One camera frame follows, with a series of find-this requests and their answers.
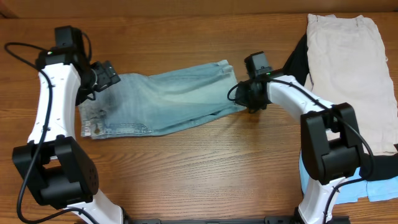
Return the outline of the light blue denim shorts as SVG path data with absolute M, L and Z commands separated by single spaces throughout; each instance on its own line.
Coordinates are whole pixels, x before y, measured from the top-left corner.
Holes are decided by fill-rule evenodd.
M 227 98 L 237 84 L 227 60 L 120 82 L 79 105 L 81 136 L 163 136 L 244 110 Z

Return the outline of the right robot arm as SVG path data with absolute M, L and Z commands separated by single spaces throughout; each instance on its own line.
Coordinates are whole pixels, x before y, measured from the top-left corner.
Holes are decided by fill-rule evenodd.
M 336 105 L 302 86 L 293 75 L 273 70 L 264 52 L 244 60 L 249 78 L 230 90 L 232 101 L 250 113 L 269 104 L 285 109 L 300 121 L 301 158 L 309 174 L 302 202 L 292 216 L 265 217 L 265 223 L 350 223 L 349 217 L 333 217 L 340 188 L 353 184 L 364 154 L 371 152 L 359 133 L 354 108 L 348 103 Z

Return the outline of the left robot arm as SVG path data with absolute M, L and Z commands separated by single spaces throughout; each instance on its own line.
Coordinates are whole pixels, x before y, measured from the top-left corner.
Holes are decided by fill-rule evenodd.
M 99 188 L 94 162 L 75 137 L 75 108 L 119 81 L 110 62 L 91 61 L 88 36 L 72 26 L 55 29 L 55 46 L 41 49 L 32 67 L 40 80 L 37 115 L 27 144 L 12 161 L 22 191 L 56 215 L 72 212 L 87 223 L 131 223 Z

